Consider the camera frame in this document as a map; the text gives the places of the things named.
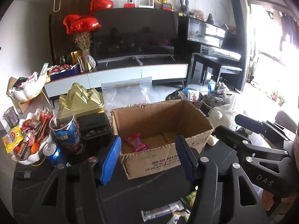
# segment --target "flat screen tv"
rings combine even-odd
[[[94,12],[102,27],[94,32],[96,60],[138,55],[173,55],[178,13],[149,8]]]

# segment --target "gray bunny figurine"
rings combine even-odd
[[[181,12],[183,13],[184,16],[186,16],[187,12],[189,11],[189,7],[188,7],[189,1],[185,0],[186,5],[184,5],[184,0],[180,0],[180,4],[181,4],[181,7],[180,7]]]

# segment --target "red balloon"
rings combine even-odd
[[[71,31],[71,24],[78,18],[82,17],[81,15],[69,14],[63,19],[63,24],[66,26],[66,33],[71,35],[73,32]]]
[[[91,0],[90,2],[90,15],[93,15],[93,12],[96,10],[110,9],[113,8],[114,4],[111,0]]]
[[[82,16],[71,23],[70,30],[73,33],[90,32],[99,29],[101,25],[99,21],[93,16]]]

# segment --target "red candy packet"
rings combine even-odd
[[[140,138],[141,133],[138,132],[137,134],[134,134],[126,139],[126,141],[135,148],[134,152],[141,152],[150,148],[148,145],[144,144]]]

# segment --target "cardboard box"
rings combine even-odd
[[[158,173],[180,165],[175,138],[183,135],[189,146],[201,152],[213,127],[187,100],[170,100],[111,111],[115,135],[122,140],[119,160],[128,179]],[[151,149],[134,153],[125,139],[138,132]]]
[[[8,85],[7,85],[7,90],[6,90],[6,94],[8,95],[8,90],[13,88],[13,85],[15,84],[15,82],[17,81],[17,79],[15,79],[14,77],[11,77],[8,81]],[[16,102],[14,100],[12,100],[13,105],[15,107],[15,109],[17,110],[17,112],[19,114],[23,114],[26,109],[28,108],[28,103],[26,104],[20,104],[19,102]]]

